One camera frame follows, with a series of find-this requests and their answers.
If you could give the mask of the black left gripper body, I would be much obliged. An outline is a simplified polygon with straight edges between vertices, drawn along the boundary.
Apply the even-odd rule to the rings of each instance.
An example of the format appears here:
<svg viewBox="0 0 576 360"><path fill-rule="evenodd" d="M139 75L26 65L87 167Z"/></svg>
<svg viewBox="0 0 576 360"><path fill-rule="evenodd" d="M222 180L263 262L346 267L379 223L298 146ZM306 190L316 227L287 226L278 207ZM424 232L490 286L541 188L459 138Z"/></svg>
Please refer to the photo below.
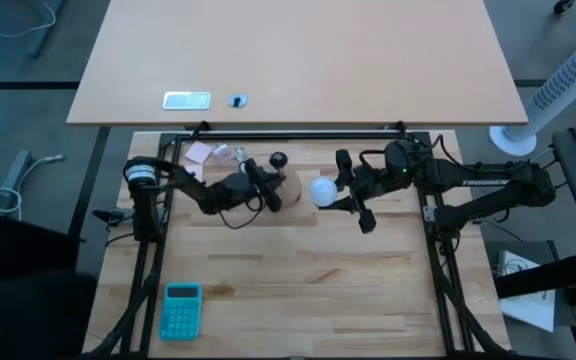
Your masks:
<svg viewBox="0 0 576 360"><path fill-rule="evenodd" d="M220 208L236 208L253 200L262 204L258 189L246 173L229 174L217 183L217 201Z"/></svg>

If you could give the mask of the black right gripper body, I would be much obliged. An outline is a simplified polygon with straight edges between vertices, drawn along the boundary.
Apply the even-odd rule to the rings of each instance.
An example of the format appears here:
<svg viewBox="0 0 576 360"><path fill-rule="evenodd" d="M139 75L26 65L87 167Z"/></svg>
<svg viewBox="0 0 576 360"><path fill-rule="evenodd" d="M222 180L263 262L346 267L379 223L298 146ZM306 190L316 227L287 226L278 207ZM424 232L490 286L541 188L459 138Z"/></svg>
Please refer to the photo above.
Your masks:
<svg viewBox="0 0 576 360"><path fill-rule="evenodd" d="M356 198L375 198L393 191L393 177L386 168L359 165L352 169L352 174L350 192Z"/></svg>

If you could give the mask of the wooden base table lamp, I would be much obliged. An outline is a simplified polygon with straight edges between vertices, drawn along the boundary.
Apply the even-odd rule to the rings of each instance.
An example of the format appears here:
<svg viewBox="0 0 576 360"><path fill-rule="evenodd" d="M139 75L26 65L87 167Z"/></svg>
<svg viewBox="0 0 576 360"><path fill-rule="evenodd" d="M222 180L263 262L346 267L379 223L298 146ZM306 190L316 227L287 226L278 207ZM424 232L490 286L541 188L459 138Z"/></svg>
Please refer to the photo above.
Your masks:
<svg viewBox="0 0 576 360"><path fill-rule="evenodd" d="M282 201L282 207L295 205L302 194L301 180L295 167L289 164L288 156L283 152L272 153L269 164L281 178L281 183L275 188L275 192Z"/></svg>

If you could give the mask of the white lightbulb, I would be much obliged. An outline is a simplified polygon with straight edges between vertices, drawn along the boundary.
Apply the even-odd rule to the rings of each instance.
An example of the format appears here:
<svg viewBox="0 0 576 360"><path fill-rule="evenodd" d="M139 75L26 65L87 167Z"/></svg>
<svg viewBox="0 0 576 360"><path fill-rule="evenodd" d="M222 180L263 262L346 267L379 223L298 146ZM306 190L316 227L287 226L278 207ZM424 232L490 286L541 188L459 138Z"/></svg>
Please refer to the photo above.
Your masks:
<svg viewBox="0 0 576 360"><path fill-rule="evenodd" d="M337 199L337 186L327 177L317 177L309 184L310 198L317 207L332 205Z"/></svg>

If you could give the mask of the clear plastic packet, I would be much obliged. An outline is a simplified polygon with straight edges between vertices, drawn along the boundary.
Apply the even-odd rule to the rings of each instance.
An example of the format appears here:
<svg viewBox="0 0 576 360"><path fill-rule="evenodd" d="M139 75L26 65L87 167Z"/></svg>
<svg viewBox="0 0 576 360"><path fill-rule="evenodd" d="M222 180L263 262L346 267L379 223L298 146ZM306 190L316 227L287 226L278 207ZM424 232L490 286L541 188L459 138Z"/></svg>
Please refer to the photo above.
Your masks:
<svg viewBox="0 0 576 360"><path fill-rule="evenodd" d="M212 156L217 163L222 165L231 162L235 158L234 152L224 143L218 143L213 148Z"/></svg>

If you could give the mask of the pink sticky note pad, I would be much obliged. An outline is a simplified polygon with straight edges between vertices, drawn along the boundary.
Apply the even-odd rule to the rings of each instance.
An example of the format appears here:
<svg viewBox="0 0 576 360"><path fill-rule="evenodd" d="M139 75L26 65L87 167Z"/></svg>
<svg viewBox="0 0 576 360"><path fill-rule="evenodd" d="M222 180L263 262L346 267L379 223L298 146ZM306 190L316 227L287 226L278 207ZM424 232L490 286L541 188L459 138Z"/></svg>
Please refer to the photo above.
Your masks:
<svg viewBox="0 0 576 360"><path fill-rule="evenodd" d="M212 155L212 152L212 146L200 141L194 141L184 153L184 157L194 163L204 164Z"/></svg>

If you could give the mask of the silver desk plate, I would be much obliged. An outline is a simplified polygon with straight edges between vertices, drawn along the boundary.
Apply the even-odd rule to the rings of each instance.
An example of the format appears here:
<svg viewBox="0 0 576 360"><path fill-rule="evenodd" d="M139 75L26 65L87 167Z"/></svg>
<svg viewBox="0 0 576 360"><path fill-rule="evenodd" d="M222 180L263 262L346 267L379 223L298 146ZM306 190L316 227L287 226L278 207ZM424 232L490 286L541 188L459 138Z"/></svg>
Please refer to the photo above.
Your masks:
<svg viewBox="0 0 576 360"><path fill-rule="evenodd" d="M210 108L210 92L166 92L162 108L170 111L195 111Z"/></svg>

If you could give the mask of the beige desk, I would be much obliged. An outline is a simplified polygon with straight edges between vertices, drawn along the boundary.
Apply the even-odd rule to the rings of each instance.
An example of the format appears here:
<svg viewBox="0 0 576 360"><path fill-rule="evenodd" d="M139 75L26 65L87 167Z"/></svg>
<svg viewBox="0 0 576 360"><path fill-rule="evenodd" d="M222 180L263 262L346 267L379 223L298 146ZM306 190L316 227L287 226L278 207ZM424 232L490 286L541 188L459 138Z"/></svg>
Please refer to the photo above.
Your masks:
<svg viewBox="0 0 576 360"><path fill-rule="evenodd" d="M170 111L166 92L210 92ZM248 103L231 108L243 93ZM110 0L71 125L506 125L527 117L483 0Z"/></svg>

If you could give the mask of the teal calculator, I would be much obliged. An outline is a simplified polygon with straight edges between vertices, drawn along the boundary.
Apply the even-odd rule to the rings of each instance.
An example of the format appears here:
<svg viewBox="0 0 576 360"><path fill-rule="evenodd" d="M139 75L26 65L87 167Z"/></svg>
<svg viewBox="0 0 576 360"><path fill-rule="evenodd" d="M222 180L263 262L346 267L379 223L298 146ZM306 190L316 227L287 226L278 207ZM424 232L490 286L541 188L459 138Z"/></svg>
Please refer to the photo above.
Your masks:
<svg viewBox="0 0 576 360"><path fill-rule="evenodd" d="M168 283L163 293L159 338L194 341L201 328L203 290L199 283Z"/></svg>

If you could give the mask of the white paper sheet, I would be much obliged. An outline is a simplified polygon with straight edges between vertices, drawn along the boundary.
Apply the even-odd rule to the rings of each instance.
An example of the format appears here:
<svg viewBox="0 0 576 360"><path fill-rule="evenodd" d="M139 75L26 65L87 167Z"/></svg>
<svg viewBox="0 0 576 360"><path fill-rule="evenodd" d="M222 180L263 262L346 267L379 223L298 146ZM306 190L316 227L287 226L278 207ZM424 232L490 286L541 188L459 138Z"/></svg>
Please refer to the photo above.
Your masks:
<svg viewBox="0 0 576 360"><path fill-rule="evenodd" d="M539 267L539 264L517 254L502 250L498 255L498 277ZM552 333L555 326L554 290L541 291L500 300L502 314Z"/></svg>

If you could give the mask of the white tower fan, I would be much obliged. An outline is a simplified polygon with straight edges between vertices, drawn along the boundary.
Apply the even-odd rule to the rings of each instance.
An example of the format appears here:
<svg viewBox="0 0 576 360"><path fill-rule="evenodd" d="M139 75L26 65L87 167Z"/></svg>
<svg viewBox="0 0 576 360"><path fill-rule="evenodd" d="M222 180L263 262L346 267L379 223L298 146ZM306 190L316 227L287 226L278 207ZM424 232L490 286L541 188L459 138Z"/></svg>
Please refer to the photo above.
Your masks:
<svg viewBox="0 0 576 360"><path fill-rule="evenodd" d="M576 51L538 89L524 107L526 125L490 126L489 138L502 152L528 155L537 146L537 133L576 100Z"/></svg>

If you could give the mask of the grey desk leg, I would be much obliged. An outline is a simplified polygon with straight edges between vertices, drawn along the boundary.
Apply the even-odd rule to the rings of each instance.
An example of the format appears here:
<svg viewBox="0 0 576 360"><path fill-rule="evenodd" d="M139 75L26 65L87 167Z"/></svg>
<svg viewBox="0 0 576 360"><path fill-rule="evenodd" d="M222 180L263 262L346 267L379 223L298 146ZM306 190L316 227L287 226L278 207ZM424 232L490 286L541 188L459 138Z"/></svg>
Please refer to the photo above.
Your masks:
<svg viewBox="0 0 576 360"><path fill-rule="evenodd" d="M32 153L22 150L17 154L7 176L0 186L0 214L8 215L19 209L19 187L26 171L30 168Z"/></svg>

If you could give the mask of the person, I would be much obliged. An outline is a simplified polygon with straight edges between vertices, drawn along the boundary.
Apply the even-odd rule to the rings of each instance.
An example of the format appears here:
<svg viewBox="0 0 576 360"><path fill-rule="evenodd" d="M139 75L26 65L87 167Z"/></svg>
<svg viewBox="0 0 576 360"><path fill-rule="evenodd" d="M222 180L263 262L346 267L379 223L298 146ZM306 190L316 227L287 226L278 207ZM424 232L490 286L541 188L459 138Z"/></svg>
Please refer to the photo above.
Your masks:
<svg viewBox="0 0 576 360"><path fill-rule="evenodd" d="M0 360L66 360L83 347L97 280L82 240L0 215Z"/></svg>

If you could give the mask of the black aluminium table frame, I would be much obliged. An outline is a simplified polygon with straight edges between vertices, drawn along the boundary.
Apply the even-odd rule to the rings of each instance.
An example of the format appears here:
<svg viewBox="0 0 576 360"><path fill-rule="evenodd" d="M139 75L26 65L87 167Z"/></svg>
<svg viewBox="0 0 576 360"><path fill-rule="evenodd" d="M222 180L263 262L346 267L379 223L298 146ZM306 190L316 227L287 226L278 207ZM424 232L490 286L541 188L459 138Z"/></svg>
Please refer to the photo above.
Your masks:
<svg viewBox="0 0 576 360"><path fill-rule="evenodd" d="M157 197L163 235L134 238L133 218L112 236L82 360L329 360L337 358L503 358L508 336L480 231L433 233L429 211L472 201L465 188L425 196L414 186L366 202L368 234L357 213L319 210L309 184L337 178L336 151L352 164L382 150L395 131L144 132L128 160L161 158L185 167L194 141L243 147L268 172L283 152L302 184L299 201L277 213L257 200L206 215L178 190ZM211 155L211 185L242 171L236 157ZM201 328L194 341L163 341L159 326L168 283L199 283Z"/></svg>

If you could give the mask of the black clamp mount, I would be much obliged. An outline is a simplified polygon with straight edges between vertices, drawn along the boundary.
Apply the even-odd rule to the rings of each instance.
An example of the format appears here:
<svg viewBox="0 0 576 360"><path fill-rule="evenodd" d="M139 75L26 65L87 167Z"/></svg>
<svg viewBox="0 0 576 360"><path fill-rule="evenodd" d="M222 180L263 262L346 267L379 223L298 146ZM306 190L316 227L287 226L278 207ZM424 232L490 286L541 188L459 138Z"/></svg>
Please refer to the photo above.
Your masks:
<svg viewBox="0 0 576 360"><path fill-rule="evenodd" d="M117 227L120 223L131 220L134 217L134 211L127 209L93 210L92 215L108 227Z"/></svg>

